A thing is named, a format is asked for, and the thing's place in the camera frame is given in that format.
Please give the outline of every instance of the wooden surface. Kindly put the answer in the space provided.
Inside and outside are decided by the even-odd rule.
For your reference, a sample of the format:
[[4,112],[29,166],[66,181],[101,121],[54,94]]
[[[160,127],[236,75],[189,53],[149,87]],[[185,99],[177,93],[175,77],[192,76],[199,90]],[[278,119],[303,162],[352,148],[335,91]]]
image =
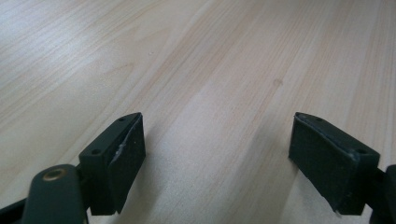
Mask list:
[[288,160],[296,111],[396,163],[395,1],[11,0],[0,27],[1,207],[137,111],[148,156],[91,223],[368,223]]

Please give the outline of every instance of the black mechanical part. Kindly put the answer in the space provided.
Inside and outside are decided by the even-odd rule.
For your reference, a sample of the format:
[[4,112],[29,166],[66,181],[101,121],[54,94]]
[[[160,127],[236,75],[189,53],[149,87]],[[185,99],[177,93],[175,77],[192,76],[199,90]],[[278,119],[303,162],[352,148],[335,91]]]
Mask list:
[[324,119],[296,113],[290,159],[341,215],[373,208],[370,223],[394,223],[396,166],[384,173],[379,154]]
[[143,117],[114,121],[80,154],[80,164],[57,165],[32,181],[27,199],[0,210],[0,223],[88,223],[92,214],[122,210],[146,157]]

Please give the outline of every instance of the table surface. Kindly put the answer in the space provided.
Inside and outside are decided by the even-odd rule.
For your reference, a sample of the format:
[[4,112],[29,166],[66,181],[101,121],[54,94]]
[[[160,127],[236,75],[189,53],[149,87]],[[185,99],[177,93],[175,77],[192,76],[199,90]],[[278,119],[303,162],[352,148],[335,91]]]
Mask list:
[[368,223],[288,159],[296,111],[396,163],[395,1],[10,0],[0,26],[0,206],[134,112],[148,155],[91,223]]

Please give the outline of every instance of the black object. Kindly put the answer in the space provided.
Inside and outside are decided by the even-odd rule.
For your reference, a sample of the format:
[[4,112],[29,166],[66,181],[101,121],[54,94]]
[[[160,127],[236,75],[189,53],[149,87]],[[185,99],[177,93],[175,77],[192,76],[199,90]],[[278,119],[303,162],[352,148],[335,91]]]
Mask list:
[[324,119],[296,113],[290,159],[341,215],[373,208],[370,223],[395,223],[396,165],[384,173],[379,154]]
[[80,164],[50,167],[32,181],[29,196],[0,210],[0,223],[88,223],[121,212],[146,157],[143,117],[114,121],[80,154]]

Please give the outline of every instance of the wood grain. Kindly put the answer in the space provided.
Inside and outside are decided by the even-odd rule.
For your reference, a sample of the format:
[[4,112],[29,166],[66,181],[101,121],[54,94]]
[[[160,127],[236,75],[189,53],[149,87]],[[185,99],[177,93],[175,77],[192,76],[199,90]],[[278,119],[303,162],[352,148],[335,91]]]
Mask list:
[[148,156],[91,223],[368,223],[288,160],[296,111],[396,163],[395,1],[9,0],[0,27],[1,207],[137,111]]

